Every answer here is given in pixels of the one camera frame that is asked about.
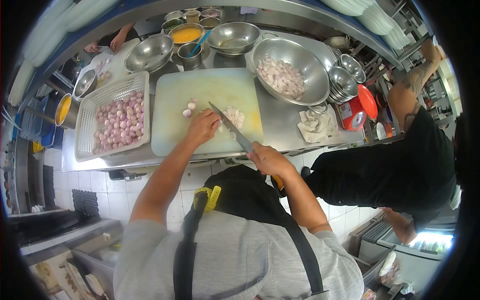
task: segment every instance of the black floor mat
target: black floor mat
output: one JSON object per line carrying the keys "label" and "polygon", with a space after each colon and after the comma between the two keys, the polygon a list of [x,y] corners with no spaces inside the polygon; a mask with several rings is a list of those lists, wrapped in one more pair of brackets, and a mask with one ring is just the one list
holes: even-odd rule
{"label": "black floor mat", "polygon": [[72,190],[72,194],[75,211],[83,212],[87,216],[100,217],[95,192]]}
{"label": "black floor mat", "polygon": [[43,195],[45,197],[45,210],[55,209],[53,167],[46,165],[43,165]]}

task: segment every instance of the chef's knife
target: chef's knife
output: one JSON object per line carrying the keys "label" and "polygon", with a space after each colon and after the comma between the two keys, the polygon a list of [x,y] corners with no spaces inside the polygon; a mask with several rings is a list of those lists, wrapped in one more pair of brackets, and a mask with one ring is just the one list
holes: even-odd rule
{"label": "chef's knife", "polygon": [[[235,133],[236,141],[237,141],[237,143],[240,144],[240,146],[243,148],[243,150],[245,150],[247,153],[255,152],[255,150],[253,149],[252,143],[240,132],[240,130],[237,129],[237,127],[235,127],[235,125],[233,125],[232,122],[230,122],[230,120],[223,114],[223,112],[221,110],[219,110],[215,105],[213,105],[212,102],[209,101],[208,103],[212,107],[213,111],[220,115],[220,117],[222,118],[223,125],[225,125],[225,127],[230,132]],[[277,182],[278,189],[282,190],[283,189],[283,181],[280,179],[280,177],[277,176],[277,175],[272,175],[272,177]]]}

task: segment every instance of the apron strap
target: apron strap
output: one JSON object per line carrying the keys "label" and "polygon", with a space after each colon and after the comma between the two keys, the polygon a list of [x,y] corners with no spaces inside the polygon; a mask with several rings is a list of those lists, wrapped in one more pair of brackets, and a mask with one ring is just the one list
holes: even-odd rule
{"label": "apron strap", "polygon": [[177,300],[192,299],[193,262],[197,250],[197,243],[193,242],[193,239],[204,213],[208,195],[206,192],[200,192],[197,194],[197,198],[198,205],[191,211],[192,217],[185,218],[183,227],[185,235],[177,247],[173,260],[173,290]]}
{"label": "apron strap", "polygon": [[298,225],[295,227],[285,227],[285,229],[292,238],[293,243],[300,254],[301,262],[307,273],[308,282],[310,283],[312,296],[322,293],[324,291],[322,276],[320,275],[317,257],[315,256],[310,243],[308,243],[307,238]]}

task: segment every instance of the bowl of beaten eggs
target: bowl of beaten eggs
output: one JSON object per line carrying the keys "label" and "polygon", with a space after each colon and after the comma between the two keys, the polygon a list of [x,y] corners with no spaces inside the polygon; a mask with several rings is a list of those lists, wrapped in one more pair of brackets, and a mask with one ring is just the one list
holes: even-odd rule
{"label": "bowl of beaten eggs", "polygon": [[173,38],[173,54],[177,54],[179,47],[183,44],[198,42],[203,32],[203,26],[197,23],[185,23],[173,28],[168,34]]}

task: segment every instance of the beaten egg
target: beaten egg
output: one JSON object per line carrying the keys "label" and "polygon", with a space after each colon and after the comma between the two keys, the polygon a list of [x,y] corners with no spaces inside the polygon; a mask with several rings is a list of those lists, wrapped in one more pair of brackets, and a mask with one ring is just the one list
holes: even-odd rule
{"label": "beaten egg", "polygon": [[186,43],[193,41],[202,34],[202,31],[198,28],[183,28],[172,34],[174,43]]}
{"label": "beaten egg", "polygon": [[67,96],[65,101],[61,104],[60,109],[57,108],[57,113],[55,114],[55,122],[57,125],[60,125],[63,123],[63,120],[65,120],[65,117],[68,114],[68,111],[70,109],[70,104],[72,102],[72,98],[70,96]]}

